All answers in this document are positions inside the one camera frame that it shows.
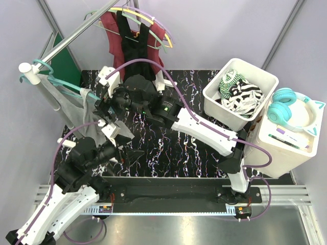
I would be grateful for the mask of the grey tank top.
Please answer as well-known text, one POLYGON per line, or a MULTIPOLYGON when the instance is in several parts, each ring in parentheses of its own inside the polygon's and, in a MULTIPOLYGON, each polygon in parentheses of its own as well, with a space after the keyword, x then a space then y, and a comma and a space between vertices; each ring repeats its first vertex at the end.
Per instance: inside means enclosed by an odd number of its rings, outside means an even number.
MULTIPOLYGON (((82 91, 78 94, 64 86, 54 86, 48 80, 50 76, 38 74, 38 77, 40 78, 41 84, 59 103, 62 111, 73 123, 72 128, 102 119, 94 114, 96 100, 89 96, 91 94, 90 89, 82 88, 82 91)), ((135 137, 122 121, 116 120, 115 123, 121 128, 119 134, 131 139, 135 137)), ((96 125, 83 127, 78 132, 82 136, 93 138, 97 145, 103 144, 107 140, 101 128, 96 125)))

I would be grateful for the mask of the teal plastic hanger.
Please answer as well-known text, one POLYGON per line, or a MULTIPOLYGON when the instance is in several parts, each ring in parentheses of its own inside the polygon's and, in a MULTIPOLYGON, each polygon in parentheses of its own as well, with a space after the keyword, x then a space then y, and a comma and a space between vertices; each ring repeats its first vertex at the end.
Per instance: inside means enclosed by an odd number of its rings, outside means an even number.
MULTIPOLYGON (((33 64, 35 64, 35 63, 40 63, 40 64, 46 66, 49 69, 48 80, 52 83, 52 85, 54 85, 54 86, 65 86, 65 87, 68 87, 69 89, 72 89, 72 91, 74 91, 74 92, 77 92, 77 91, 78 92, 81 92, 82 91, 82 88, 81 87, 78 87, 77 85, 71 84, 69 82, 66 82, 66 81, 63 81, 63 80, 60 80, 60 79, 56 79, 53 76, 54 70, 47 63, 45 63, 45 62, 43 62, 43 61, 41 61, 39 59, 34 59, 33 60, 33 64)), ((26 78, 25 75, 21 74, 20 77, 19 77, 19 81, 22 83, 24 80, 27 83, 32 84, 31 82, 28 81, 28 79, 26 78)), ((71 96, 75 96, 75 97, 80 97, 81 98, 81 95, 73 95, 72 92, 64 92, 64 93, 67 94, 67 95, 71 95, 71 96)), ((94 100, 100 100, 100 98, 97 97, 92 92, 89 92, 87 94, 87 96, 93 98, 94 100)))

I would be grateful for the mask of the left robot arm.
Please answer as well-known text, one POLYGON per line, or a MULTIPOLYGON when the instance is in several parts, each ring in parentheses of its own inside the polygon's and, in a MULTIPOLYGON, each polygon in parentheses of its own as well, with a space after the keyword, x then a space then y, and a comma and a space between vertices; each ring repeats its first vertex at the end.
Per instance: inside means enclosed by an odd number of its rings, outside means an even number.
POLYGON ((26 224, 6 235, 9 244, 55 244, 70 224, 87 207, 110 199, 110 184, 93 169, 115 158, 130 165, 144 155, 124 145, 115 146, 110 140, 96 145, 91 137, 77 141, 67 160, 54 174, 43 201, 26 224))

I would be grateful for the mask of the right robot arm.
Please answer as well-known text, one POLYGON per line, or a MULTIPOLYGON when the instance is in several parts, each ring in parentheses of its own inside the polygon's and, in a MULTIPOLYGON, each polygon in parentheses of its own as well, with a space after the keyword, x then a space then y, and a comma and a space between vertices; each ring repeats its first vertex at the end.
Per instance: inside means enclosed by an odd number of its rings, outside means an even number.
POLYGON ((152 82, 141 75, 135 75, 121 82, 116 72, 110 78, 98 77, 106 92, 96 103, 101 116, 110 116, 125 111, 144 115, 156 126, 188 134, 217 151, 222 159, 218 167, 227 173, 231 182, 232 196, 237 202, 250 197, 249 181, 243 170, 243 148, 241 135, 226 130, 197 115, 184 103, 170 96, 161 95, 152 82))

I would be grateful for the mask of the black tank top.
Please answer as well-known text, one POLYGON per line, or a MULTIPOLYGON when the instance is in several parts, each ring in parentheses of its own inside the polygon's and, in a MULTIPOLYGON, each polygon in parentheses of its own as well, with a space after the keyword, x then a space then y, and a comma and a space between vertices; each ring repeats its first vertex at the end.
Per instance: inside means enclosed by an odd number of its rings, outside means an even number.
MULTIPOLYGON (((140 34, 138 37, 134 37, 130 29, 128 20, 123 16, 122 11, 117 11, 116 22, 121 36, 121 47, 124 55, 124 62, 128 62, 134 59, 147 59, 148 58, 148 36, 150 28, 145 24, 140 25, 140 34)), ((125 75, 123 81, 126 81, 129 77, 134 75, 141 75, 146 80, 155 81, 155 73, 147 62, 136 62, 127 65, 124 68, 125 75)))

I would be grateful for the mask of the maroon tank top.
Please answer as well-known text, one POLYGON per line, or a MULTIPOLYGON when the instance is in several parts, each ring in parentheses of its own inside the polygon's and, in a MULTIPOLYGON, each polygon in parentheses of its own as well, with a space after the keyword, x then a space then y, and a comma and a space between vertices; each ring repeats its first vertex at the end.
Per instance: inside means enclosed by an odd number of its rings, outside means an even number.
MULTIPOLYGON (((118 68, 119 66, 123 65, 125 62, 124 62, 124 55, 121 47, 122 39, 119 34, 118 25, 116 22, 116 14, 111 12, 106 12, 105 14, 102 15, 101 22, 104 28, 107 29, 106 33, 109 41, 109 52, 114 56, 113 67, 118 68)), ((156 23, 150 26, 149 28, 160 38, 160 40, 163 40, 165 34, 164 29, 159 27, 156 23)), ((133 30, 131 31, 133 33, 133 36, 135 37, 136 32, 133 30)), ((147 59, 152 60, 163 67, 164 64, 161 58, 159 57, 159 50, 155 50, 150 47, 150 46, 154 46, 154 44, 155 44, 155 38, 151 34, 149 34, 147 59)), ((153 82, 162 82, 164 78, 161 69, 153 64, 150 64, 150 66, 152 67, 156 76, 156 79, 153 82)), ((124 68, 122 68, 120 70, 120 76, 122 80, 124 78, 124 75, 125 75, 125 71, 124 68)))

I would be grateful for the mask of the mint green hanger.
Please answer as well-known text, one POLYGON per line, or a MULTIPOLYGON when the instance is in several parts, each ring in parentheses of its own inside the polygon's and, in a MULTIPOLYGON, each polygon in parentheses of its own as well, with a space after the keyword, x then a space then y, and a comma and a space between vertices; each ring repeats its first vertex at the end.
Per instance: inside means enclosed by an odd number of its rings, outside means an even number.
MULTIPOLYGON (((130 19, 139 26, 141 26, 141 24, 143 23, 141 20, 148 22, 151 26, 155 24, 154 17, 146 17, 144 14, 140 13, 140 10, 131 10, 127 7, 111 7, 108 10, 108 12, 115 14, 117 14, 117 11, 121 11, 124 17, 130 19)), ((165 53, 167 53, 167 48, 173 48, 172 41, 167 33, 164 34, 163 40, 160 40, 160 38, 151 30, 149 30, 149 34, 151 34, 155 38, 155 44, 154 46, 150 46, 151 48, 158 50, 159 47, 156 46, 157 42, 159 42, 165 53)))

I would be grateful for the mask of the black marble pattern mat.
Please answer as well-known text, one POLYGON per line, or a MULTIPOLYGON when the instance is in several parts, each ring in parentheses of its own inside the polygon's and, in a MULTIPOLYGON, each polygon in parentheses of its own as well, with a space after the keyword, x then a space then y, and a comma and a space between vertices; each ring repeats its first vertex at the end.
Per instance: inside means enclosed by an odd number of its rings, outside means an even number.
MULTIPOLYGON (((202 89, 218 73, 217 70, 170 70, 189 107, 207 120, 224 126, 203 111, 202 89)), ((220 155, 194 137, 150 124, 143 115, 126 112, 119 120, 134 135, 130 147, 144 151, 133 164, 109 162, 93 169, 94 175, 115 177, 226 178, 218 169, 220 155)))

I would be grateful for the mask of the metal clothes rack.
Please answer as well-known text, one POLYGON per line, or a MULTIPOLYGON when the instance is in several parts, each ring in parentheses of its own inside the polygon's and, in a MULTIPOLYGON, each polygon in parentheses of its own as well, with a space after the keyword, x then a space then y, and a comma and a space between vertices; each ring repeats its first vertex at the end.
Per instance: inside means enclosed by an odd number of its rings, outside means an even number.
MULTIPOLYGON (((54 37, 60 37, 60 42, 57 45, 53 45, 50 51, 48 51, 45 55, 42 55, 41 58, 36 59, 33 61, 31 65, 31 71, 34 74, 40 73, 41 69, 44 67, 48 68, 49 74, 52 75, 55 70, 53 70, 53 59, 55 59, 58 55, 62 52, 67 51, 69 53, 68 57, 72 61, 73 67, 68 68, 67 71, 69 74, 73 73, 80 73, 80 67, 72 53, 71 49, 68 47, 77 37, 79 37, 83 32, 85 32, 94 22, 96 22, 104 13, 105 11, 110 11, 111 8, 115 8, 115 4, 118 1, 109 1, 105 6, 101 9, 91 11, 89 15, 91 17, 85 17, 84 23, 81 24, 75 31, 73 31, 67 37, 63 37, 61 29, 59 28, 53 13, 47 4, 46 1, 37 1, 39 8, 41 9, 42 13, 44 14, 46 20, 48 21, 54 37)), ((172 48, 173 38, 170 31, 164 27, 164 25, 157 20, 154 16, 149 15, 148 13, 144 12, 143 10, 138 8, 138 1, 133 1, 134 6, 130 7, 127 4, 123 6, 118 6, 118 10, 126 11, 136 16, 135 22, 140 23, 141 19, 147 21, 150 24, 156 23, 162 29, 166 31, 165 38, 169 44, 169 48, 172 48)))

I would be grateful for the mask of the green striped garment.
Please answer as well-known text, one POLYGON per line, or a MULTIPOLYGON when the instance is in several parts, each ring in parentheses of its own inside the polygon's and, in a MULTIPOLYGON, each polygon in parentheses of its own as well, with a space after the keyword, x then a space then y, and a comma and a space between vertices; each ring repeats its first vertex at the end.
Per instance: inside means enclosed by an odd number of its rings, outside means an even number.
POLYGON ((230 89, 236 85, 239 80, 247 81, 242 74, 238 73, 232 68, 223 75, 218 87, 218 91, 220 92, 222 99, 227 100, 231 97, 232 93, 230 92, 230 89))

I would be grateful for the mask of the white plastic bin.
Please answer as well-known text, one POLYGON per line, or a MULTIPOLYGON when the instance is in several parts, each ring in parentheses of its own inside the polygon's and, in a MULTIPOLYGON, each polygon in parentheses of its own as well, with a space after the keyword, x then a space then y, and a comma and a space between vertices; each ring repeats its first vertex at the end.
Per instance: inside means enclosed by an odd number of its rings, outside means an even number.
POLYGON ((239 131, 259 115, 278 84, 276 76, 233 58, 203 89, 204 112, 239 131))

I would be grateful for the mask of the black white striped garment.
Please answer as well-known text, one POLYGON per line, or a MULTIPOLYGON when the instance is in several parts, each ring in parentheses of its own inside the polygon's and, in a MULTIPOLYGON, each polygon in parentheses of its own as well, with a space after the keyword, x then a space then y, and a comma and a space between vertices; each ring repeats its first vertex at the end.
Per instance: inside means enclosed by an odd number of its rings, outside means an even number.
POLYGON ((244 118, 250 118, 265 98, 259 87, 243 80, 230 87, 221 86, 219 92, 220 104, 244 118))

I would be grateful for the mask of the green marker pen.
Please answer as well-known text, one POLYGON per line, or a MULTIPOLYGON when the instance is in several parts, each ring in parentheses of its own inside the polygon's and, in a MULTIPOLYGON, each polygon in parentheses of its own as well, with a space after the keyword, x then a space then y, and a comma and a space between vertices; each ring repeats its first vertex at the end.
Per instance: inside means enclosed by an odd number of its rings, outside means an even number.
POLYGON ((271 138, 273 138, 273 139, 275 139, 275 140, 277 140, 277 141, 279 141, 279 142, 282 142, 282 143, 284 143, 284 144, 286 144, 288 146, 291 146, 291 147, 296 148, 296 149, 300 149, 299 146, 296 146, 295 144, 290 143, 290 142, 288 142, 288 141, 286 141, 284 139, 278 138, 278 137, 276 137, 276 136, 274 136, 272 134, 268 134, 268 136, 271 137, 271 138))

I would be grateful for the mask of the teal headphones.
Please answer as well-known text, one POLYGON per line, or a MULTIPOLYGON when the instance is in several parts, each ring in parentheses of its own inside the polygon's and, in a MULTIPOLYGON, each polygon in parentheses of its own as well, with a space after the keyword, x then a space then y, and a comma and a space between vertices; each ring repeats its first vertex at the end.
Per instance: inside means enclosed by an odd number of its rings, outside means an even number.
POLYGON ((322 110, 325 106, 326 103, 312 100, 308 96, 295 92, 290 88, 280 88, 272 95, 272 103, 268 106, 267 117, 272 123, 282 126, 287 130, 292 132, 304 131, 313 137, 317 137, 320 130, 318 121, 323 115, 322 110), (289 123, 292 117, 289 106, 297 102, 297 100, 304 102, 312 112, 313 119, 307 126, 294 126, 289 123))

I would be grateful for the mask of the white storage box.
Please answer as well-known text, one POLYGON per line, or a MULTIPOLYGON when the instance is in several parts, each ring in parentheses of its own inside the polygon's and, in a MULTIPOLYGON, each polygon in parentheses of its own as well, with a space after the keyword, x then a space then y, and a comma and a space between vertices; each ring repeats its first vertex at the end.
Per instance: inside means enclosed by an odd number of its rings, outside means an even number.
MULTIPOLYGON (((261 113, 261 121, 249 135, 248 141, 252 145, 245 147, 244 164, 272 178, 278 178, 316 155, 323 115, 318 121, 320 125, 318 136, 313 137, 304 131, 292 132, 271 122, 267 117, 268 106, 271 103, 272 101, 269 101, 268 105, 265 106, 261 113), (269 137, 268 134, 293 143, 300 149, 279 142, 269 137)), ((290 124, 307 126, 311 123, 313 115, 304 102, 297 100, 289 108, 292 112, 290 124)))

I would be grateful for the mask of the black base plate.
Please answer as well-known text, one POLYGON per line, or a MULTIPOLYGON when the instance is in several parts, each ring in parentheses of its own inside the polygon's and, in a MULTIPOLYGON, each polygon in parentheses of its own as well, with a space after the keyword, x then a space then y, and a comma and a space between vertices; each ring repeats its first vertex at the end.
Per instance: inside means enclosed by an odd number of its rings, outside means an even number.
POLYGON ((114 215, 234 215, 233 206, 261 204, 260 189, 232 190, 229 179, 105 177, 114 215))

